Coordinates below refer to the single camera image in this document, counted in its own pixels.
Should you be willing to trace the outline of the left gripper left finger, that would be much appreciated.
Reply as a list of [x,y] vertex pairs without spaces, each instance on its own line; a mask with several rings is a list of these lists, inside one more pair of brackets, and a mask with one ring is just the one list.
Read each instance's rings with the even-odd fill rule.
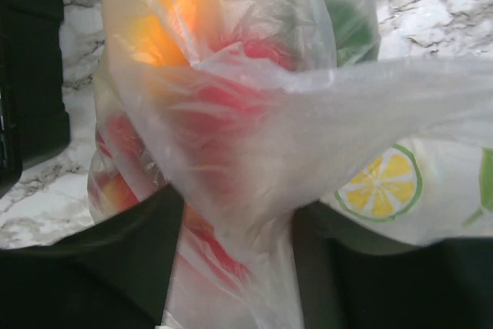
[[184,202],[165,186],[49,246],[1,252],[3,328],[161,324]]

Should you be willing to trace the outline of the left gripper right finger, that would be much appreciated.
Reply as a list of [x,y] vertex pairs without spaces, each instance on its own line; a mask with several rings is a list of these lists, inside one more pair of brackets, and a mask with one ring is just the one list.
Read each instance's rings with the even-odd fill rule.
[[307,328],[490,328],[492,240],[424,247],[315,202],[296,211],[293,254]]

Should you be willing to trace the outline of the clear plastic bag of fruits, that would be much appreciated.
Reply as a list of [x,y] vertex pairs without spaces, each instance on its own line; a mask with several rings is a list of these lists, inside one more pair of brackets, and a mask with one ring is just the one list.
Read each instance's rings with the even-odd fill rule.
[[102,0],[89,209],[173,187],[166,323],[307,328],[297,210],[492,240],[492,63],[378,60],[374,0]]

